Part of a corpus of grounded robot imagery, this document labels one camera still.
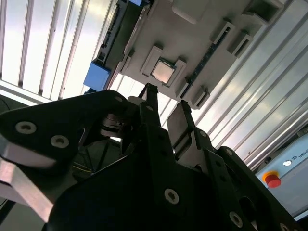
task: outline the blue component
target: blue component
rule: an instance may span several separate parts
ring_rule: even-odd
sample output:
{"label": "blue component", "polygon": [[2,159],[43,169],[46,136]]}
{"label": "blue component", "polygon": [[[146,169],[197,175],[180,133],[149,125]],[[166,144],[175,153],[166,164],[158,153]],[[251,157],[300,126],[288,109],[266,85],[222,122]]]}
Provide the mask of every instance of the blue component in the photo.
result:
{"label": "blue component", "polygon": [[142,2],[142,0],[129,0],[129,1],[136,4],[137,6],[140,6]]}
{"label": "blue component", "polygon": [[95,91],[101,91],[106,84],[109,74],[110,71],[97,66],[95,63],[91,63],[83,84]]}

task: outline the bolt head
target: bolt head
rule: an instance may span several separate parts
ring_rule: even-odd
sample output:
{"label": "bolt head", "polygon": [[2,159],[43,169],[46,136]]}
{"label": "bolt head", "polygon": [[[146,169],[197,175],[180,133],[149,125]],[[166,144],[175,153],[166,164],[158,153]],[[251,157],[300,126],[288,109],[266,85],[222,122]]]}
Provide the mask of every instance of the bolt head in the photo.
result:
{"label": "bolt head", "polygon": [[200,131],[200,134],[203,136],[203,137],[207,137],[207,134],[204,132],[204,131]]}
{"label": "bolt head", "polygon": [[29,135],[36,132],[37,126],[34,123],[22,121],[15,125],[15,129],[21,134]]}
{"label": "bolt head", "polygon": [[51,145],[56,148],[66,148],[69,145],[69,140],[65,136],[56,135],[51,138]]}
{"label": "bolt head", "polygon": [[179,195],[173,189],[165,190],[165,199],[173,205],[178,204],[180,201]]}

